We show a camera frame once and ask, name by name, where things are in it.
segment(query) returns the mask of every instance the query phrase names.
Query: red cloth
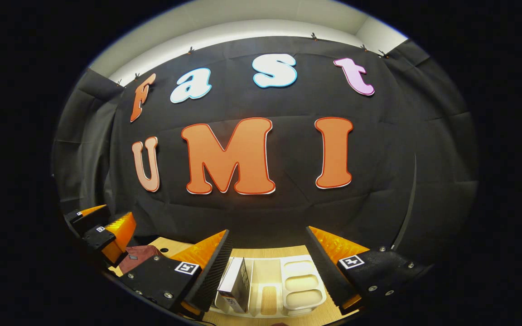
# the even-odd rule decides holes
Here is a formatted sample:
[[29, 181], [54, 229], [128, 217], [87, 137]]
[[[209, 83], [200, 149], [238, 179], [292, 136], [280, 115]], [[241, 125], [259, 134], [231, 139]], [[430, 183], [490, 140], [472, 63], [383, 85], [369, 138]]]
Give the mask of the red cloth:
[[153, 245], [139, 245], [139, 246], [127, 246], [126, 251], [128, 256], [124, 258], [118, 265], [122, 274], [130, 272], [133, 268], [142, 264], [148, 258], [151, 258], [155, 254], [162, 256], [158, 249]]

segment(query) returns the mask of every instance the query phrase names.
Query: white letter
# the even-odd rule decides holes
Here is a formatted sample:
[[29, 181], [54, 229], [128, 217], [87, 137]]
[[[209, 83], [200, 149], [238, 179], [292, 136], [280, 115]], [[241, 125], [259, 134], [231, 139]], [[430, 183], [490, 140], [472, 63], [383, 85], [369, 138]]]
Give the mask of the white letter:
[[297, 79], [292, 66], [295, 59], [288, 54], [264, 54], [253, 60], [253, 69], [261, 72], [253, 76], [253, 81], [261, 88], [289, 86]]
[[208, 68], [199, 68], [187, 72], [176, 82], [178, 87], [170, 94], [170, 101], [180, 103], [189, 97], [194, 100], [205, 96], [212, 87], [209, 85], [210, 76], [211, 70]]

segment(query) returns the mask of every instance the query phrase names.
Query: black fabric backdrop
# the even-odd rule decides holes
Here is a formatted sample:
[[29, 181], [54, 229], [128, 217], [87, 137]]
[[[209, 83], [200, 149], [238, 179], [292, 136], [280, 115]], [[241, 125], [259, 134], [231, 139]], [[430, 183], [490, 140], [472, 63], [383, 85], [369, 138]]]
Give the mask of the black fabric backdrop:
[[[251, 62], [266, 53], [294, 56], [298, 78], [292, 85], [255, 85]], [[333, 64], [338, 58], [352, 58], [366, 69], [362, 76], [375, 87], [373, 96], [350, 87]], [[211, 70], [211, 91], [201, 99], [171, 103], [177, 79], [202, 67]], [[135, 89], [153, 73], [156, 80], [142, 114], [131, 124]], [[354, 124], [348, 137], [353, 179], [346, 187], [323, 190], [315, 186], [323, 147], [313, 123], [329, 116]], [[209, 124], [226, 146], [238, 121], [249, 117], [273, 122], [267, 166], [275, 192], [237, 194], [234, 177], [225, 194], [216, 188], [206, 196], [188, 193], [182, 128]], [[150, 136], [158, 137], [161, 178], [154, 193], [139, 184], [131, 150], [132, 143]], [[474, 129], [462, 96], [414, 43], [406, 41], [389, 58], [380, 58], [342, 43], [295, 37], [197, 49], [126, 87], [89, 71], [64, 109], [53, 161], [64, 211], [104, 203], [115, 218], [132, 211], [137, 239], [160, 235], [195, 243], [230, 229], [236, 247], [266, 248], [303, 244], [303, 229], [313, 225], [364, 246], [390, 246], [407, 216], [398, 251], [425, 263], [435, 260], [464, 223], [478, 169]], [[145, 171], [150, 175], [147, 164]]]

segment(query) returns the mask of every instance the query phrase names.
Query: ceiling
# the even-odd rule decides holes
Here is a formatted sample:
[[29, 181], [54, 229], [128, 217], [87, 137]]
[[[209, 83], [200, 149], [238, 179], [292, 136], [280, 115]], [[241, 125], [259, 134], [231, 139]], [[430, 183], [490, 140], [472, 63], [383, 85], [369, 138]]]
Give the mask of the ceiling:
[[367, 18], [367, 14], [333, 0], [194, 0], [154, 17], [123, 36], [96, 58], [93, 69], [110, 76], [133, 58], [165, 41], [232, 21], [302, 21], [356, 35]]

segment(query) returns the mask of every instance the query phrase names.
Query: orange letter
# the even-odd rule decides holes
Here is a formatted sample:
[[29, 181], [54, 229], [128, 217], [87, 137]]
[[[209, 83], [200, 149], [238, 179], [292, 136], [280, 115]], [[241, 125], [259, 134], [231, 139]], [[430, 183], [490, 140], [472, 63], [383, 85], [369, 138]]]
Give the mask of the orange letter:
[[187, 126], [181, 135], [188, 144], [190, 182], [187, 191], [191, 194], [210, 194], [213, 187], [205, 180], [205, 168], [221, 192], [228, 185], [237, 166], [239, 180], [235, 191], [244, 195], [270, 194], [275, 183], [267, 171], [267, 133], [273, 128], [271, 120], [248, 118], [241, 120], [224, 150], [219, 140], [206, 124]]
[[156, 78], [156, 74], [150, 75], [150, 77], [141, 83], [136, 88], [136, 95], [134, 95], [134, 107], [132, 107], [132, 115], [130, 116], [130, 123], [136, 120], [140, 114], [142, 113], [141, 104], [144, 104], [146, 101], [146, 97], [149, 94], [149, 85], [152, 85]]
[[150, 179], [146, 177], [145, 168], [142, 163], [142, 142], [132, 144], [132, 153], [134, 154], [134, 165], [136, 165], [136, 175], [140, 184], [149, 192], [155, 192], [160, 187], [160, 179], [158, 177], [158, 165], [156, 163], [156, 146], [158, 139], [156, 137], [147, 138], [145, 141], [146, 149], [149, 151]]
[[328, 117], [315, 121], [324, 140], [324, 163], [315, 180], [317, 188], [339, 188], [352, 182], [348, 172], [348, 134], [354, 125], [350, 120]]

